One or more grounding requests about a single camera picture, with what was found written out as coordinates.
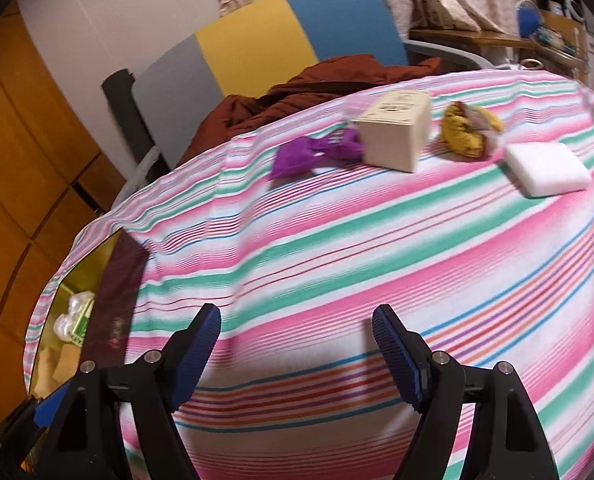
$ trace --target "wall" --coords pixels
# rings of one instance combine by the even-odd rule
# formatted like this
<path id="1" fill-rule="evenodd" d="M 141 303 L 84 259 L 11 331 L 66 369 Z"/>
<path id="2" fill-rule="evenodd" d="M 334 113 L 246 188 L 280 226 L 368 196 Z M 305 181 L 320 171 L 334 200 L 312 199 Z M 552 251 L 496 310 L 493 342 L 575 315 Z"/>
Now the wall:
<path id="1" fill-rule="evenodd" d="M 26 396 L 30 314 L 125 180 L 50 78 L 13 2 L 0 17 L 0 421 Z"/>
<path id="2" fill-rule="evenodd" d="M 217 0 L 19 0 L 26 27 L 71 107 L 110 161 L 134 160 L 102 81 L 154 60 L 218 17 Z"/>

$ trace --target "tablecloth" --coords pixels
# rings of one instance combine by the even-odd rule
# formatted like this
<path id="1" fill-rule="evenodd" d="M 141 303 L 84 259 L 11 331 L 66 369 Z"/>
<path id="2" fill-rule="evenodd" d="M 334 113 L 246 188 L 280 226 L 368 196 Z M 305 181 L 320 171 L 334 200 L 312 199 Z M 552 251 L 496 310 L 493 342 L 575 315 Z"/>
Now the tablecloth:
<path id="1" fill-rule="evenodd" d="M 414 174 L 355 164 L 267 179 L 277 146 L 323 136 L 392 89 L 433 95 L 433 138 Z M 487 107 L 503 142 L 559 141 L 588 190 L 525 196 L 500 154 L 468 161 L 437 140 L 453 100 Z M 221 336 L 175 413 L 205 480 L 390 478 L 417 415 L 397 394 L 370 317 L 390 303 L 462 364 L 518 370 L 562 478 L 594 459 L 594 94 L 548 72 L 452 73 L 361 92 L 203 153 L 93 221 L 40 297 L 26 383 L 59 280 L 123 227 L 151 252 L 126 362 L 161 348 L 205 302 Z M 464 407 L 445 478 L 468 444 Z M 147 478 L 130 410 L 126 451 Z"/>

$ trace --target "white square object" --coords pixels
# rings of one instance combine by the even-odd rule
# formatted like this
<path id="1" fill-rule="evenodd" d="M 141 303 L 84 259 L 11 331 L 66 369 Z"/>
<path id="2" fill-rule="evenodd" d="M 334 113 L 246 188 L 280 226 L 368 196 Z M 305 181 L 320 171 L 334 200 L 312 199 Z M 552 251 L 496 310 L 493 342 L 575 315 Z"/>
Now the white square object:
<path id="1" fill-rule="evenodd" d="M 386 93 L 355 120 L 363 161 L 372 166 L 413 172 L 432 128 L 428 92 Z"/>
<path id="2" fill-rule="evenodd" d="M 551 196 L 586 189 L 590 171 L 560 142 L 509 144 L 504 160 L 530 196 Z"/>

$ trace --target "white sponge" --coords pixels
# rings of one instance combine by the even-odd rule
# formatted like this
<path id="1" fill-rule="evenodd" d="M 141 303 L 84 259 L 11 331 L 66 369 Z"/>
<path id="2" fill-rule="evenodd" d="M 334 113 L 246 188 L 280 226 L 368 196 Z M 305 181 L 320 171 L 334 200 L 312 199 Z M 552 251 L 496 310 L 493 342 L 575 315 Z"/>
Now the white sponge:
<path id="1" fill-rule="evenodd" d="M 504 160 L 530 196 L 550 196 L 586 189 L 590 171 L 560 142 L 509 144 Z"/>

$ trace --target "brown jacket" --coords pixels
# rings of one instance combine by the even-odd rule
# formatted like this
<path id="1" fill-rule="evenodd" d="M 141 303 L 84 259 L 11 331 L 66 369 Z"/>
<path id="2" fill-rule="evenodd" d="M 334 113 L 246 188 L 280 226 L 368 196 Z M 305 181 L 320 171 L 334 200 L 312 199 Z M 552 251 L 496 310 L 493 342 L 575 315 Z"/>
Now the brown jacket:
<path id="1" fill-rule="evenodd" d="M 437 57 L 414 66 L 383 66 L 370 54 L 334 57 L 308 67 L 288 83 L 273 86 L 260 98 L 229 95 L 199 125 L 179 165 L 234 136 L 337 97 L 434 75 L 439 64 Z"/>

